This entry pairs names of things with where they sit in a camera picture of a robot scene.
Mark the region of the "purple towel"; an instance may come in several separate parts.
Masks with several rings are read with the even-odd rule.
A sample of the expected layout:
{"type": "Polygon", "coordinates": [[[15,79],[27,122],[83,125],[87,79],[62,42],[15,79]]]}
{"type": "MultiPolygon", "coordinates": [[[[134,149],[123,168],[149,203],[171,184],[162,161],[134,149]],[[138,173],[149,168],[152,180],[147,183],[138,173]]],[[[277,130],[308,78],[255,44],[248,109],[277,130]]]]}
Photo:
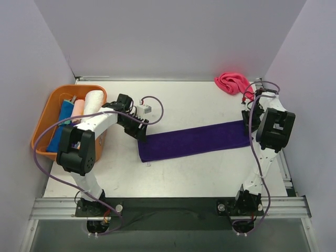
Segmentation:
{"type": "Polygon", "coordinates": [[[157,133],[138,142],[143,163],[249,146],[243,121],[157,133]]]}

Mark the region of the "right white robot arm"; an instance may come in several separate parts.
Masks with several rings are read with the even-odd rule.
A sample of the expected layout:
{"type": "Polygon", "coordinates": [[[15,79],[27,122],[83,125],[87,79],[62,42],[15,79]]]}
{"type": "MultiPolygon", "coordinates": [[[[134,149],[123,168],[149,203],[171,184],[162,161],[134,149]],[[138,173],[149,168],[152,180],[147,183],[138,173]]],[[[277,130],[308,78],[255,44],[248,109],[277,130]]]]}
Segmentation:
{"type": "Polygon", "coordinates": [[[260,88],[257,101],[243,110],[245,133],[256,164],[241,185],[233,209],[239,215],[257,215],[263,210],[262,190],[268,171],[279,152],[287,146],[296,115],[286,110],[274,90],[260,88]]]}

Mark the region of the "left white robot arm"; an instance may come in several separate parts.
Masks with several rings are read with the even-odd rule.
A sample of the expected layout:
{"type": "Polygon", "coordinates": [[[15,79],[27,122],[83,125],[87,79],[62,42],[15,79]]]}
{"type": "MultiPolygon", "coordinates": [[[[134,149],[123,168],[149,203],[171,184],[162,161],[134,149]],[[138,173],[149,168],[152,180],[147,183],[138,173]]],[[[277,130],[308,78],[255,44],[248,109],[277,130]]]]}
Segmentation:
{"type": "Polygon", "coordinates": [[[88,120],[62,130],[56,162],[70,173],[81,192],[82,206],[94,216],[102,215],[107,208],[104,190],[92,171],[97,159],[96,140],[115,124],[134,139],[146,140],[149,120],[138,115],[139,106],[134,113],[132,107],[132,98],[120,94],[117,101],[103,104],[88,120]]]}

